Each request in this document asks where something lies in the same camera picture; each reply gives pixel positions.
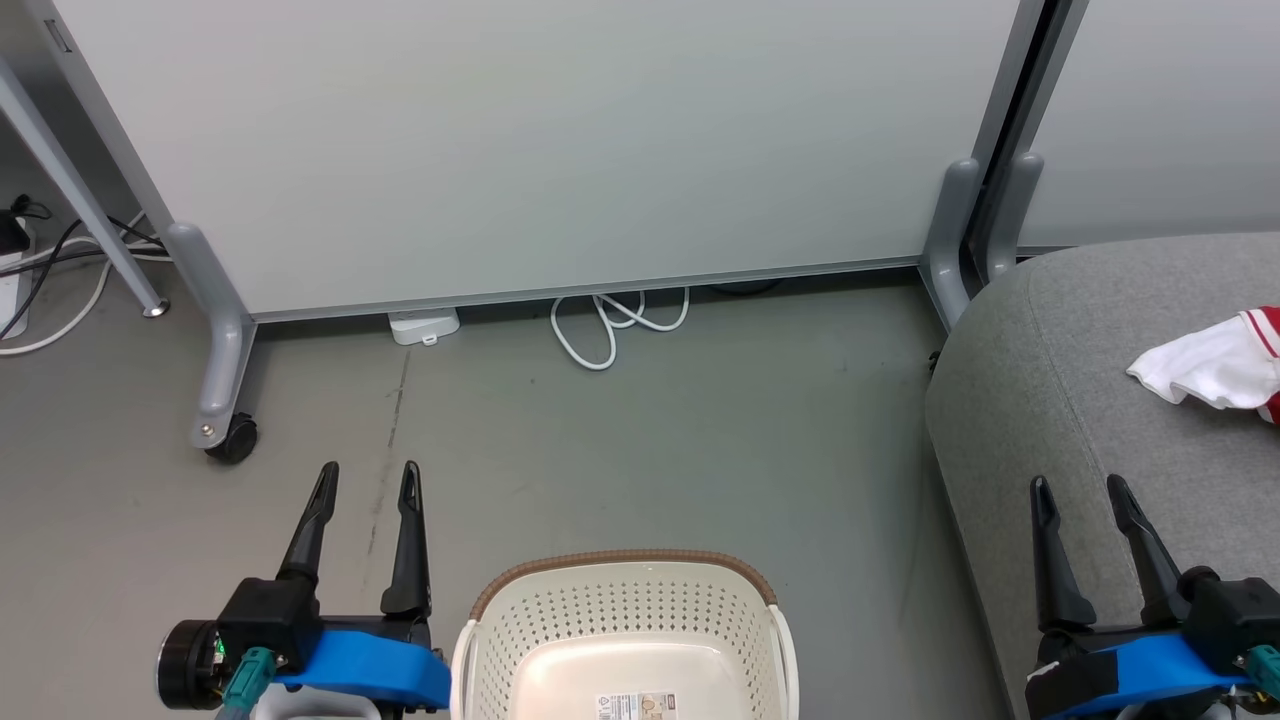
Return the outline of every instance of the black wheel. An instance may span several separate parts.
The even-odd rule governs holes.
[[[227,425],[227,437],[223,442],[205,450],[205,455],[223,465],[238,465],[253,452],[256,445],[257,423],[248,413],[237,413]]]

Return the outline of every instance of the red and white cloth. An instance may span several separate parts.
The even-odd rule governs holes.
[[[1258,307],[1143,352],[1126,370],[1179,404],[1188,395],[1280,421],[1280,307]]]

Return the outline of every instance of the gray cushion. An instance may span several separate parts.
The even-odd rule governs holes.
[[[1105,479],[1129,480],[1181,569],[1280,587],[1280,428],[1180,406],[1125,368],[1234,313],[1280,305],[1280,233],[1066,250],[983,290],[947,340],[927,419],[1019,716],[1036,646],[1029,480],[1050,479],[1101,624],[1137,623],[1137,575]]]

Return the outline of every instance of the brown basket rim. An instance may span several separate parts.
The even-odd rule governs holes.
[[[545,570],[562,570],[566,568],[605,565],[612,562],[699,562],[703,565],[718,565],[721,568],[733,570],[739,575],[746,578],[746,580],[750,582],[751,585],[754,585],[760,593],[765,605],[778,603],[778,596],[773,593],[773,588],[769,585],[769,582],[764,579],[764,575],[762,575],[755,568],[751,568],[732,555],[724,555],[723,552],[708,552],[703,550],[603,550],[598,552],[559,555],[557,557],[532,560],[530,562],[516,565],[494,578],[494,580],[480,593],[480,597],[476,598],[476,603],[471,606],[471,619],[479,623],[485,609],[489,607],[489,602],[495,594],[498,594],[498,591],[518,578],[532,575],[534,573],[543,573]]]

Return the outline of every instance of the coiled white cable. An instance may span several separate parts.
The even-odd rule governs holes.
[[[559,322],[556,319],[557,314],[559,313],[559,304],[561,301],[564,300],[563,297],[557,297],[556,301],[552,302],[552,331],[556,333],[556,338],[561,341],[561,347],[564,348],[564,352],[568,352],[568,356],[572,357],[575,363],[586,368],[588,370],[607,370],[609,369],[611,365],[613,365],[613,361],[618,356],[618,342],[617,338],[613,336],[613,331],[626,329],[639,323],[649,328],[650,331],[655,331],[659,333],[669,333],[671,331],[684,324],[685,318],[689,315],[689,288],[686,287],[684,290],[685,290],[685,300],[684,302],[681,302],[680,306],[680,316],[676,318],[676,322],[669,325],[659,325],[658,323],[654,323],[653,320],[644,316],[644,307],[645,307],[644,291],[640,291],[640,306],[636,307],[635,310],[631,310],[630,307],[618,302],[617,300],[613,300],[608,295],[593,295],[591,304],[595,305],[595,313],[596,315],[600,316],[600,322],[604,323],[604,334],[608,336],[609,338],[609,356],[605,357],[603,363],[591,363],[590,360],[582,357],[581,355],[577,354],[577,351],[573,350],[573,346],[568,343],[568,340],[564,338],[564,333],[562,333],[559,329]],[[612,318],[609,318],[609,314],[604,310],[605,302],[612,305],[614,310],[622,313],[628,319],[613,320]]]
[[[129,223],[129,227],[136,225],[138,223],[138,220],[141,220],[141,219],[142,219],[142,213],[138,213],[138,215],[136,218],[133,218],[133,220]],[[125,231],[120,231],[120,237],[122,238],[124,237],[124,234],[125,234]],[[97,241],[93,240],[93,238],[91,238],[91,237],[73,237],[73,238],[69,238],[67,242],[63,243],[63,249],[65,249],[72,242],[77,242],[77,241],[78,242],[90,242],[90,243],[97,245]],[[152,245],[151,243],[146,243],[146,242],[138,242],[138,243],[134,243],[134,245],[129,245],[128,247],[131,247],[131,249],[140,249],[140,247],[150,249],[150,247],[152,247]],[[38,252],[38,254],[36,254],[36,255],[33,255],[31,258],[26,258],[24,260],[22,260],[22,263],[29,263],[33,259],[47,258],[49,254],[50,254],[50,251]],[[173,263],[173,260],[169,259],[169,258],[151,258],[151,256],[147,256],[147,255],[134,255],[133,258],[136,260],[147,260],[147,261],[152,261],[152,263]],[[42,347],[49,347],[50,345],[52,345],[52,343],[58,342],[59,340],[61,340],[67,333],[72,332],[76,328],[76,325],[78,325],[81,323],[81,320],[83,320],[86,316],[88,316],[90,311],[93,310],[93,306],[97,305],[99,299],[102,297],[102,290],[106,288],[106,277],[110,275],[110,274],[111,274],[111,263],[108,263],[102,268],[102,273],[97,277],[97,287],[93,288],[93,295],[90,296],[88,302],[86,302],[84,307],[82,307],[81,311],[74,318],[72,318],[72,322],[69,322],[65,325],[63,325],[63,328],[60,331],[55,332],[54,334],[51,334],[51,336],[49,336],[49,337],[46,337],[44,340],[36,341],[36,342],[33,342],[31,345],[23,345],[22,347],[6,347],[6,348],[3,348],[3,350],[0,350],[0,357],[9,357],[9,356],[14,356],[14,355],[26,355],[28,352],[35,352],[35,351],[37,351],[37,350],[40,350]]]

